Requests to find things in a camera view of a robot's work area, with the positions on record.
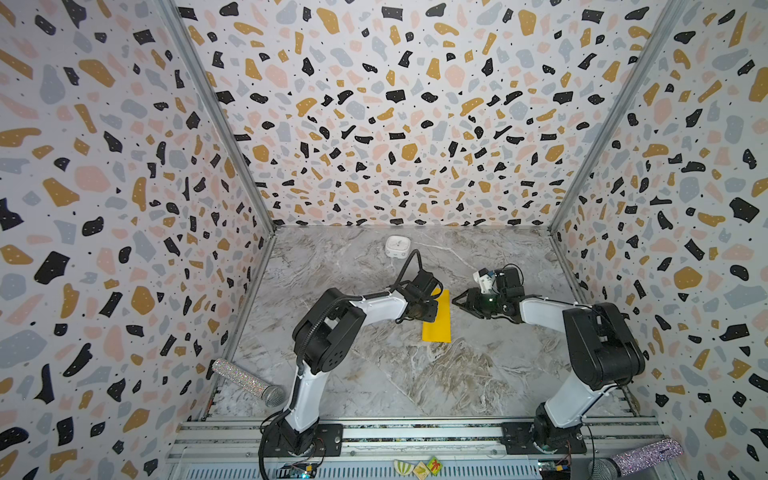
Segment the yellow square paper sheet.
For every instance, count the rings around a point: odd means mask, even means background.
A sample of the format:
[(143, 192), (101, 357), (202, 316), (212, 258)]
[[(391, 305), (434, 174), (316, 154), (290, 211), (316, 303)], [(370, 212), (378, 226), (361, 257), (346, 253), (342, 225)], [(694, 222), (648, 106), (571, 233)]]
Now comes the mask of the yellow square paper sheet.
[(451, 298), (450, 291), (443, 290), (437, 298), (435, 320), (422, 325), (422, 340), (430, 343), (451, 343)]

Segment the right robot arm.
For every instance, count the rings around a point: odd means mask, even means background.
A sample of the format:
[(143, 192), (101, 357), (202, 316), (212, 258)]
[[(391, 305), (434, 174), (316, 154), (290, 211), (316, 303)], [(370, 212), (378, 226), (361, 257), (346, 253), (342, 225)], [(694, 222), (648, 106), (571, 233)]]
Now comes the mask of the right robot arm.
[(571, 372), (556, 394), (536, 410), (529, 438), (521, 444), (543, 453), (578, 446), (583, 417), (611, 391), (645, 370), (645, 359), (619, 308), (609, 302), (584, 304), (527, 294), (515, 264), (481, 269), (476, 285), (452, 299), (483, 320), (505, 319), (565, 335)]

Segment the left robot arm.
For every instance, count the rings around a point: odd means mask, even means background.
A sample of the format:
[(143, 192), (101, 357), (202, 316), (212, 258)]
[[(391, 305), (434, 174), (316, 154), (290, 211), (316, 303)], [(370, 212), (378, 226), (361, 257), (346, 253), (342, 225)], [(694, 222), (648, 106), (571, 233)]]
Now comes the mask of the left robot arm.
[(281, 433), (296, 440), (315, 430), (327, 376), (344, 361), (364, 327), (381, 322), (433, 323), (442, 292), (442, 282), (423, 269), (411, 280), (400, 279), (372, 294), (326, 290), (292, 333), (296, 377), (291, 399), (279, 416)]

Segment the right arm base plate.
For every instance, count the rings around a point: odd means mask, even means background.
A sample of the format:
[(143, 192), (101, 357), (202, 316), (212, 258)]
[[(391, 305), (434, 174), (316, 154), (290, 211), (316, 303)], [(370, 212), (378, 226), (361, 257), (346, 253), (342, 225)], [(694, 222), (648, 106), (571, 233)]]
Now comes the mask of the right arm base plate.
[(556, 428), (534, 421), (501, 424), (500, 443), (508, 455), (585, 454), (587, 446), (576, 427)]

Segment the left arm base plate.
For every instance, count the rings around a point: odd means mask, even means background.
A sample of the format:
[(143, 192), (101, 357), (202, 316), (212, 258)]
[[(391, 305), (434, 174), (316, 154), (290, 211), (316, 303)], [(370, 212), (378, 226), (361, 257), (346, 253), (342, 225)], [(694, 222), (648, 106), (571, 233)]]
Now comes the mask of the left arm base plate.
[(268, 426), (262, 436), (259, 454), (263, 458), (339, 457), (342, 451), (344, 426), (341, 423), (316, 422), (303, 432), (293, 429), (286, 421)]

